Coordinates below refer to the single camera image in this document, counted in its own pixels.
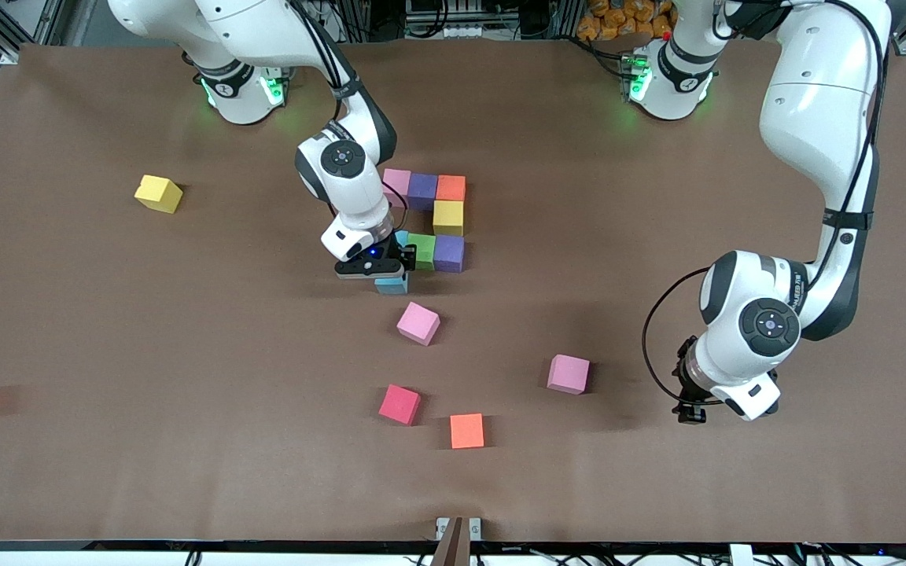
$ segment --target light blue cube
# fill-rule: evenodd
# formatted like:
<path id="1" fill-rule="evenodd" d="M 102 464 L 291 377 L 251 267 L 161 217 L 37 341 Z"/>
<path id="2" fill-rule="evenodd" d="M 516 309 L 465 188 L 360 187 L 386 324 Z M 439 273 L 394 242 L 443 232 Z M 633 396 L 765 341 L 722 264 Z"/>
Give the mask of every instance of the light blue cube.
<path id="1" fill-rule="evenodd" d="M 388 277 L 387 279 L 375 279 L 377 291 L 381 295 L 406 295 L 407 294 L 407 276 L 410 273 L 403 274 L 402 277 Z"/>

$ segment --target wooden block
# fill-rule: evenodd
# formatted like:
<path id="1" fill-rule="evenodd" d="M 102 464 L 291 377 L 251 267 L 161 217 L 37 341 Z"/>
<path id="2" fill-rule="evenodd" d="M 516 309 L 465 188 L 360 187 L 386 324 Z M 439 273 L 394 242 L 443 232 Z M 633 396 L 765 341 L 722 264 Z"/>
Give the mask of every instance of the wooden block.
<path id="1" fill-rule="evenodd" d="M 374 279 L 374 283 L 377 286 L 377 291 L 380 291 L 381 295 L 406 295 L 407 280 L 409 280 L 410 276 L 410 273 L 405 272 L 405 274 L 400 277 Z"/>
<path id="2" fill-rule="evenodd" d="M 394 194 L 398 193 L 407 201 L 407 186 L 411 182 L 411 172 L 403 169 L 384 169 L 384 195 L 387 196 L 389 203 L 395 208 L 403 208 L 400 198 Z"/>
<path id="3" fill-rule="evenodd" d="M 436 201 L 436 187 L 439 177 L 412 173 L 411 180 L 407 182 L 407 206 L 413 211 L 431 211 Z"/>
<path id="4" fill-rule="evenodd" d="M 400 322 L 396 323 L 396 329 L 418 344 L 429 345 L 432 336 L 435 336 L 436 330 L 439 329 L 439 315 L 416 302 L 411 302 L 403 312 Z"/>
<path id="5" fill-rule="evenodd" d="M 414 268 L 421 271 L 435 271 L 436 237 L 427 233 L 409 233 L 407 246 L 414 244 Z"/>
<path id="6" fill-rule="evenodd" d="M 450 416 L 450 441 L 453 448 L 483 448 L 484 421 L 481 413 Z"/>
<path id="7" fill-rule="evenodd" d="M 463 236 L 463 200 L 436 200 L 432 214 L 432 232 L 436 236 Z"/>
<path id="8" fill-rule="evenodd" d="M 436 186 L 436 200 L 460 200 L 467 197 L 467 177 L 461 175 L 439 175 Z"/>
<path id="9" fill-rule="evenodd" d="M 432 255 L 436 271 L 463 272 L 464 241 L 460 236 L 436 236 L 436 251 Z"/>
<path id="10" fill-rule="evenodd" d="M 551 373 L 547 376 L 547 389 L 579 395 L 582 391 L 586 391 L 586 377 L 588 376 L 588 359 L 558 354 L 551 359 Z"/>
<path id="11" fill-rule="evenodd" d="M 421 401 L 422 396 L 414 391 L 391 384 L 387 387 L 387 395 L 384 395 L 384 404 L 380 405 L 380 415 L 411 426 L 414 413 L 418 412 L 418 403 Z"/>
<path id="12" fill-rule="evenodd" d="M 139 203 L 154 211 L 168 212 L 172 215 L 177 209 L 177 204 L 180 204 L 180 197 L 183 194 L 180 187 L 173 184 L 170 179 L 142 175 L 142 182 L 139 184 L 139 189 L 135 191 L 135 198 L 138 198 Z"/>

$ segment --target yellow cube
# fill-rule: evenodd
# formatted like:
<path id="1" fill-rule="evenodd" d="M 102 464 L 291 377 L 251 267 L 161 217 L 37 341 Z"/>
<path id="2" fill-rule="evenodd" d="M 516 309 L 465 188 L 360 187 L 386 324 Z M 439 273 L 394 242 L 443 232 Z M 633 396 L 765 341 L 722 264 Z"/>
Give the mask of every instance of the yellow cube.
<path id="1" fill-rule="evenodd" d="M 183 194 L 180 187 L 173 184 L 170 179 L 142 175 L 142 184 L 135 191 L 135 198 L 154 211 L 173 214 L 173 211 L 177 209 L 177 204 L 180 204 L 180 197 Z"/>
<path id="2" fill-rule="evenodd" d="M 463 200 L 436 200 L 432 231 L 437 236 L 463 236 Z"/>

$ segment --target magenta cube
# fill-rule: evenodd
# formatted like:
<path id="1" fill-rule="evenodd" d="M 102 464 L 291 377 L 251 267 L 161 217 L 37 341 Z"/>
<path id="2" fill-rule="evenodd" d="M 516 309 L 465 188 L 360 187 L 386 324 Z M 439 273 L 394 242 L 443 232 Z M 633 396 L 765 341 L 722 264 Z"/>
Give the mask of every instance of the magenta cube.
<path id="1" fill-rule="evenodd" d="M 589 376 L 588 359 L 558 354 L 551 359 L 551 375 L 547 376 L 547 389 L 579 395 L 586 391 Z"/>
<path id="2" fill-rule="evenodd" d="M 387 196 L 389 203 L 395 208 L 403 208 L 403 203 L 400 203 L 400 198 L 393 194 L 393 191 L 396 191 L 403 197 L 404 200 L 407 200 L 407 186 L 411 182 L 411 172 L 404 171 L 403 169 L 384 169 L 384 194 Z M 393 190 L 387 189 L 387 186 L 391 186 Z"/>
<path id="3" fill-rule="evenodd" d="M 380 407 L 380 415 L 393 419 L 406 426 L 411 426 L 414 413 L 418 412 L 418 403 L 422 396 L 410 389 L 403 389 L 395 384 L 387 387 L 384 395 L 384 404 Z"/>
<path id="4" fill-rule="evenodd" d="M 412 302 L 407 305 L 400 322 L 396 323 L 396 329 L 418 344 L 429 345 L 439 329 L 439 315 Z"/>
<path id="5" fill-rule="evenodd" d="M 407 182 L 407 206 L 413 211 L 432 211 L 436 207 L 438 175 L 412 173 Z"/>
<path id="6" fill-rule="evenodd" d="M 442 233 L 436 236 L 436 251 L 432 254 L 436 271 L 463 272 L 463 249 L 463 237 L 445 236 Z"/>

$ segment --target pink cube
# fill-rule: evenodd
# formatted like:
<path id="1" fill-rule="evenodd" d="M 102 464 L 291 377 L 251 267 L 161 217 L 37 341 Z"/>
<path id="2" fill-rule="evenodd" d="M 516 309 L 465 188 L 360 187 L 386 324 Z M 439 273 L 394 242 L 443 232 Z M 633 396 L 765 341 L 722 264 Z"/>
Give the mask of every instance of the pink cube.
<path id="1" fill-rule="evenodd" d="M 439 329 L 439 315 L 412 302 L 407 305 L 400 322 L 396 323 L 396 329 L 418 344 L 429 345 L 432 336 L 436 334 L 436 329 Z"/>
<path id="2" fill-rule="evenodd" d="M 422 396 L 414 391 L 391 384 L 387 387 L 387 395 L 384 395 L 384 404 L 380 405 L 380 415 L 411 426 L 414 413 L 418 412 L 418 403 L 421 401 Z"/>
<path id="3" fill-rule="evenodd" d="M 586 391 L 586 376 L 588 375 L 588 359 L 558 354 L 551 359 L 551 375 L 547 376 L 547 389 L 579 395 L 582 391 Z"/>
<path id="4" fill-rule="evenodd" d="M 394 208 L 403 208 L 400 198 L 393 194 L 395 191 L 407 201 L 407 184 L 411 183 L 411 172 L 403 169 L 384 169 L 384 195 L 391 201 Z"/>

